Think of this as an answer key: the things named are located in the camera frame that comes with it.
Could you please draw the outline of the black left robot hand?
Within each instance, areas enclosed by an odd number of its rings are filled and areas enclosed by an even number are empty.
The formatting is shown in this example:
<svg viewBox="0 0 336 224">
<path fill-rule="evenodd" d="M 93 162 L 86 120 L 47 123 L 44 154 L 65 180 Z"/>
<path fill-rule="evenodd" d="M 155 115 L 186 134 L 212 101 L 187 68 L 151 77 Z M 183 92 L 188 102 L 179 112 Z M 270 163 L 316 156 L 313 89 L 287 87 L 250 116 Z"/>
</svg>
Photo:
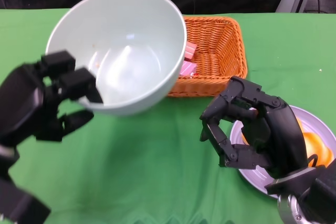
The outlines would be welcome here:
<svg viewBox="0 0 336 224">
<path fill-rule="evenodd" d="M 1 145 L 15 147 L 30 136 L 60 142 L 93 118 L 83 109 L 58 117 L 64 100 L 86 97 L 102 103 L 96 79 L 85 67 L 76 69 L 67 51 L 44 55 L 15 68 L 1 84 Z"/>
</svg>

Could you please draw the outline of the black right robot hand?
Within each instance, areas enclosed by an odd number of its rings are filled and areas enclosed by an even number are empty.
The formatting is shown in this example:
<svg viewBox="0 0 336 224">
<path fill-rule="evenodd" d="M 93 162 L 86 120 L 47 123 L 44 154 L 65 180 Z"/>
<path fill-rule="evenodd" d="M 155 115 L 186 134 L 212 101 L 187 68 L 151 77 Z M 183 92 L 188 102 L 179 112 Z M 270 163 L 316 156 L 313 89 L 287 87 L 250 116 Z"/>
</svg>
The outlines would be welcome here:
<svg viewBox="0 0 336 224">
<path fill-rule="evenodd" d="M 280 97 L 263 92 L 256 83 L 231 77 L 200 119 L 200 140 L 211 142 L 221 167 L 260 166 L 277 179 L 308 166 L 303 134 L 291 107 Z M 232 144 L 219 127 L 221 120 L 242 122 L 247 144 Z"/>
</svg>

